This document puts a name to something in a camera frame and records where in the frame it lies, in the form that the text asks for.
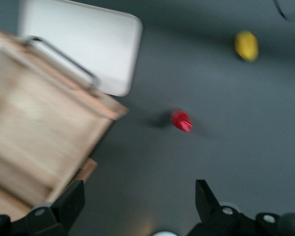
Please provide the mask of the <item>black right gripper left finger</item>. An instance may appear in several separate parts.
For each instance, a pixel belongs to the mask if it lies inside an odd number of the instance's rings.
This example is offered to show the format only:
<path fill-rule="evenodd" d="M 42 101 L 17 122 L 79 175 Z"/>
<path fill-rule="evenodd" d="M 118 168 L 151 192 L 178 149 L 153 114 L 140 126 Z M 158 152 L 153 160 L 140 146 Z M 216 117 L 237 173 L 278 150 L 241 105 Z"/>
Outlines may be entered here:
<path fill-rule="evenodd" d="M 38 205 L 19 220 L 0 214 L 0 236 L 67 236 L 84 206 L 84 181 L 75 180 L 53 203 Z"/>

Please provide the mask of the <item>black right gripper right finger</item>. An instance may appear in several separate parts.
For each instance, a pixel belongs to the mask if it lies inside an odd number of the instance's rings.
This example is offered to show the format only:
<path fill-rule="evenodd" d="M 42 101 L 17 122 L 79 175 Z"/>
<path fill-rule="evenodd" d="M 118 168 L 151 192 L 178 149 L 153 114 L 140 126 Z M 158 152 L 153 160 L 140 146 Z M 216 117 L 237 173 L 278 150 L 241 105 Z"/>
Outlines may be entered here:
<path fill-rule="evenodd" d="M 189 236 L 278 236 L 279 215 L 262 212 L 251 219 L 231 206 L 219 204 L 205 180 L 195 182 L 195 206 L 201 222 Z"/>

